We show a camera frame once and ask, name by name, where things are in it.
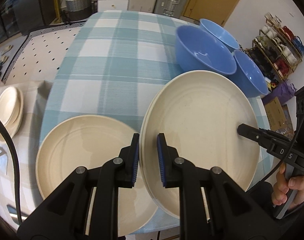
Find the white drawer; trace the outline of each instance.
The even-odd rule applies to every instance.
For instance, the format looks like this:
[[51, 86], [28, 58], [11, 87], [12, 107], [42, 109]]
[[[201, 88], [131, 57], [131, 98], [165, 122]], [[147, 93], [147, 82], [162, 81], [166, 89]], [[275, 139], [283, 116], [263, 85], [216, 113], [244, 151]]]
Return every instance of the white drawer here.
[[100, 0], [98, 1], [98, 12], [105, 10], [127, 10], [129, 0]]

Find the slipper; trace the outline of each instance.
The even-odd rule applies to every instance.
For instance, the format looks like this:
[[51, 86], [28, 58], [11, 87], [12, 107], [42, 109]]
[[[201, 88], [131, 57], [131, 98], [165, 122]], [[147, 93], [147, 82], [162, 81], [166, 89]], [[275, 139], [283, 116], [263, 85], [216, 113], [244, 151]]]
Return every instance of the slipper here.
[[7, 53], [10, 49], [12, 49], [12, 45], [9, 45], [9, 46], [6, 46], [4, 49], [3, 49], [3, 51], [2, 51], [2, 53], [1, 53], [1, 56], [3, 56], [5, 53]]
[[3, 65], [7, 61], [8, 58], [9, 58], [8, 56], [1, 56], [0, 65]]

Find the checkered tablecloth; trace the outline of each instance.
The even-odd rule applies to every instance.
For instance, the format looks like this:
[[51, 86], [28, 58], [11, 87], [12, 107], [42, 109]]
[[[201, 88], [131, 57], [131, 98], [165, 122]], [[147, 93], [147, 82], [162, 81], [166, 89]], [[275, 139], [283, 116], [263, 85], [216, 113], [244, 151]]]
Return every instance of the checkered tablecloth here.
[[[55, 78], [40, 141], [60, 122], [82, 114], [110, 116], [139, 132], [156, 93], [182, 73], [175, 60], [175, 29], [186, 24], [134, 11], [92, 15], [70, 46]], [[250, 103], [259, 127], [269, 129], [260, 98], [251, 98]], [[262, 151], [252, 183], [261, 179], [271, 164], [272, 157]], [[158, 209], [137, 233], [178, 225], [178, 219]]]
[[[36, 184], [35, 160], [50, 85], [44, 81], [30, 81], [12, 86], [23, 92], [22, 122], [12, 140], [20, 166], [21, 210], [30, 214], [43, 201]], [[0, 87], [0, 95], [7, 87]], [[15, 207], [13, 162], [7, 145], [0, 143], [0, 216], [17, 229], [18, 225], [13, 222], [7, 205]]]

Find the blue bowl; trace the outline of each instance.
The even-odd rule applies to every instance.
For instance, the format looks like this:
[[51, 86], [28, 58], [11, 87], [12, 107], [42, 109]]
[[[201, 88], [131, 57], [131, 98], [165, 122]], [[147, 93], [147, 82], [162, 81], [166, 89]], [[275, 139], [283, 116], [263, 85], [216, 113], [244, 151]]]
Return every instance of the blue bowl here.
[[244, 52], [236, 50], [234, 58], [237, 63], [236, 73], [228, 78], [236, 84], [247, 98], [268, 94], [268, 85], [258, 66]]
[[240, 48], [239, 43], [229, 32], [212, 21], [201, 19], [200, 28], [219, 39], [228, 48], [229, 51], [233, 52], [236, 49]]
[[177, 28], [175, 55], [185, 72], [209, 70], [223, 76], [236, 72], [236, 62], [227, 47], [209, 33], [190, 25]]

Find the metal screw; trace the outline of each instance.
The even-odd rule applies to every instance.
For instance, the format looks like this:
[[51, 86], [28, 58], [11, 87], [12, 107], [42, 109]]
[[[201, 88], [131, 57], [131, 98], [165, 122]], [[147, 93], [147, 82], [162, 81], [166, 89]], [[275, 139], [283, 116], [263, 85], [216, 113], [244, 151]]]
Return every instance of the metal screw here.
[[184, 163], [184, 159], [181, 158], [181, 157], [177, 157], [177, 158], [174, 159], [174, 162], [175, 162], [176, 164], [182, 164], [182, 163]]
[[220, 174], [222, 172], [222, 169], [220, 167], [213, 167], [212, 172], [215, 174]]
[[117, 157], [117, 158], [115, 158], [114, 160], [113, 160], [113, 163], [114, 164], [121, 164], [123, 162], [123, 160], [122, 160], [122, 158], [120, 158], [120, 157]]
[[76, 170], [75, 170], [75, 172], [77, 174], [82, 174], [82, 173], [85, 172], [85, 168], [83, 166], [77, 167]]

